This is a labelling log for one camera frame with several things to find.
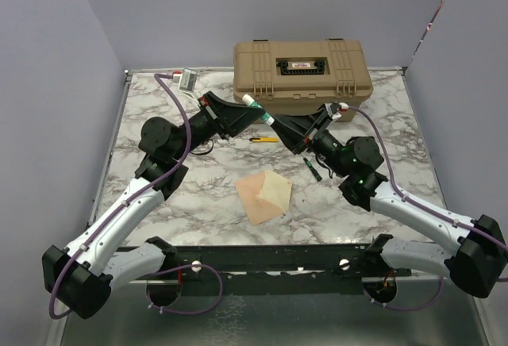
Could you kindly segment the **white green glue stick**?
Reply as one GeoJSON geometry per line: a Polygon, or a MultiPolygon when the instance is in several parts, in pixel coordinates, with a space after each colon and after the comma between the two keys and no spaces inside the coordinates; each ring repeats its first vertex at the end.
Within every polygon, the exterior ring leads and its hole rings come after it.
{"type": "Polygon", "coordinates": [[[260,120],[269,126],[275,123],[275,119],[270,115],[250,94],[244,94],[241,98],[242,102],[249,108],[255,108],[261,113],[260,120]]]}

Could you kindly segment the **peach paper envelope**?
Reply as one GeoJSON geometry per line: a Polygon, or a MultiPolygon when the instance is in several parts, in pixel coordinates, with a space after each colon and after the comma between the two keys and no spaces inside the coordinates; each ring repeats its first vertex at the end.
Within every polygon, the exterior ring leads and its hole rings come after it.
{"type": "Polygon", "coordinates": [[[292,182],[273,171],[261,171],[240,179],[235,187],[252,225],[282,216],[289,209],[292,182]]]}

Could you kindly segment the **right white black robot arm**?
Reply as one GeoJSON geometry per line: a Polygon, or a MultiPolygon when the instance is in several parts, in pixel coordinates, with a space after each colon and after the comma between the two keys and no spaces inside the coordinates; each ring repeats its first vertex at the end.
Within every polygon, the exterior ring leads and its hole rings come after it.
{"type": "Polygon", "coordinates": [[[325,104],[311,115],[276,114],[269,125],[291,152],[312,152],[341,177],[339,189],[349,204],[395,219],[431,240],[410,244],[392,236],[380,238],[379,247],[364,257],[371,274],[383,275],[391,268],[426,271],[450,279],[471,296],[487,298],[507,265],[498,222],[430,204],[399,187],[393,171],[379,173],[378,168],[390,162],[379,134],[353,136],[342,144],[328,130],[348,109],[345,103],[325,104]]]}

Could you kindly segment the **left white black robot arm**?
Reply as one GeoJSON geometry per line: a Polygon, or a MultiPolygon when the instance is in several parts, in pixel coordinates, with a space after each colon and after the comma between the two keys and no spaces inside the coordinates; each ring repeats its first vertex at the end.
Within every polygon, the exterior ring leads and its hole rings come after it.
{"type": "Polygon", "coordinates": [[[118,254],[117,249],[179,188],[188,171],[183,163],[190,152],[215,135],[229,139],[240,134],[265,113],[253,101],[226,102],[212,92],[198,102],[199,111],[193,117],[184,116],[180,126],[162,117],[148,119],[140,131],[144,158],[121,196],[66,247],[51,246],[43,254],[52,319],[67,315],[56,313],[56,302],[87,319],[105,305],[114,290],[144,275],[163,279],[173,273],[177,251],[160,238],[146,240],[130,252],[118,254]]]}

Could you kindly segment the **yellow black pen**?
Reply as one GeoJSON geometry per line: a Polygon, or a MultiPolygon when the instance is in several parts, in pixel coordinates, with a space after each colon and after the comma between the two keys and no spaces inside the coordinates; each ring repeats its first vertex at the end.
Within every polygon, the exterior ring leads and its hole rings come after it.
{"type": "Polygon", "coordinates": [[[275,137],[252,137],[249,141],[252,143],[277,143],[279,139],[275,137]]]}

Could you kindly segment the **tan plastic toolbox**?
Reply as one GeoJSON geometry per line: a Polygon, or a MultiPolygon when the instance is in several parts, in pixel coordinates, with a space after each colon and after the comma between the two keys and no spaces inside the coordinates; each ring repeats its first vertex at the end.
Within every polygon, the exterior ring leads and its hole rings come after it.
{"type": "Polygon", "coordinates": [[[253,40],[233,51],[233,98],[270,114],[305,115],[331,102],[358,107],[374,90],[358,40],[253,40]]]}

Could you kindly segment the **black green marker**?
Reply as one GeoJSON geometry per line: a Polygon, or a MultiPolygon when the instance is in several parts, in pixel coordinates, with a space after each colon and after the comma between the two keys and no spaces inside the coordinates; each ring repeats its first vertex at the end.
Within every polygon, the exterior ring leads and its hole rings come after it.
{"type": "Polygon", "coordinates": [[[304,157],[303,158],[306,166],[310,169],[310,172],[312,173],[312,175],[314,176],[314,178],[320,182],[322,181],[322,177],[321,175],[319,174],[319,172],[315,169],[315,167],[313,166],[313,164],[306,158],[304,157]]]}

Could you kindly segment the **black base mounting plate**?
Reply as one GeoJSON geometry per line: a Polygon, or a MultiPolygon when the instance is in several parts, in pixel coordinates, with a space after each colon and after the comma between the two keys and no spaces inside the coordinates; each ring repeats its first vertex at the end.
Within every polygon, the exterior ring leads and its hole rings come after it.
{"type": "Polygon", "coordinates": [[[362,294],[363,279],[406,277],[381,259],[377,245],[177,246],[151,284],[179,287],[185,295],[362,294]]]}

